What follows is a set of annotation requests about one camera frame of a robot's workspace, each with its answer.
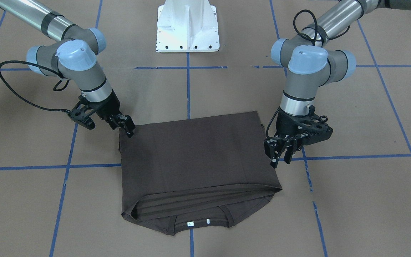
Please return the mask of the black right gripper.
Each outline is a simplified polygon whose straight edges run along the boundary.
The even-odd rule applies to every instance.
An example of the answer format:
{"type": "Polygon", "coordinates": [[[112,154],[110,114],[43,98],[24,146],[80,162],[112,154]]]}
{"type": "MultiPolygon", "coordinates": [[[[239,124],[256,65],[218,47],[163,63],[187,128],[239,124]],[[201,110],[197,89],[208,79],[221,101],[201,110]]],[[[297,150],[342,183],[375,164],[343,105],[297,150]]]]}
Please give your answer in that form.
{"type": "Polygon", "coordinates": [[[100,104],[101,107],[96,111],[99,118],[103,119],[112,130],[119,127],[124,130],[128,138],[134,136],[136,126],[131,116],[124,115],[120,111],[120,101],[114,91],[100,104]]]}

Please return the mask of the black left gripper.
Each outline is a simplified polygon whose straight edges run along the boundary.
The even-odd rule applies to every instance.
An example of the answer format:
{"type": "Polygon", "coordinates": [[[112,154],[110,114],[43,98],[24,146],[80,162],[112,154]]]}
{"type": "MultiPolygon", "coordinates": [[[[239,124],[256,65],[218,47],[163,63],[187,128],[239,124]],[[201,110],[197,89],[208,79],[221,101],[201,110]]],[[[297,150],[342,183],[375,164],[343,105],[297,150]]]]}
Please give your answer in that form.
{"type": "Polygon", "coordinates": [[[302,139],[306,136],[303,128],[296,124],[297,117],[277,109],[265,129],[265,154],[271,159],[270,165],[277,168],[281,154],[284,162],[290,164],[293,155],[302,149],[302,139]]]}

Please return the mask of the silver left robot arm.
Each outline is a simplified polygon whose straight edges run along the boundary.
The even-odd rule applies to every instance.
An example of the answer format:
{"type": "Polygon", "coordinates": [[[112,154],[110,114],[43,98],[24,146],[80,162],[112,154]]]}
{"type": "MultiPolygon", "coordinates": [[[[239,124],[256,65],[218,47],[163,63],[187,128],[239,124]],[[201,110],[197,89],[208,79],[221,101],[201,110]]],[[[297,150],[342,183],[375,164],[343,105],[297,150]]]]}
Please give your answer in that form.
{"type": "Polygon", "coordinates": [[[356,58],[349,51],[324,47],[377,8],[411,10],[411,0],[340,0],[319,18],[311,10],[301,10],[300,14],[312,16],[313,23],[299,30],[293,22],[296,36],[273,44],[271,59],[287,71],[281,103],[271,119],[276,132],[264,140],[273,168],[280,159],[290,164],[305,145],[331,137],[333,128],[327,124],[327,117],[315,114],[315,97],[319,87],[350,77],[356,69],[356,58]]]}

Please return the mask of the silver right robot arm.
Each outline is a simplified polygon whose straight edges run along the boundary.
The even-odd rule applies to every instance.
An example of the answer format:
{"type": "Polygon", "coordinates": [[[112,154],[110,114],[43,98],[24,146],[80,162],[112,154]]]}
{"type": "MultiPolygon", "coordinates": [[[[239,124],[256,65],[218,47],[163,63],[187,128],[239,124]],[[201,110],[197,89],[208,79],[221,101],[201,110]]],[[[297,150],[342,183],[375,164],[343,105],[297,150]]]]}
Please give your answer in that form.
{"type": "Polygon", "coordinates": [[[88,130],[95,128],[91,116],[97,114],[113,130],[120,128],[129,138],[134,135],[135,124],[120,111],[119,99],[96,58],[107,46],[99,29],[83,29],[37,0],[0,0],[0,8],[55,41],[50,46],[31,47],[24,64],[38,74],[77,84],[81,91],[78,103],[57,112],[66,113],[88,130]]]}

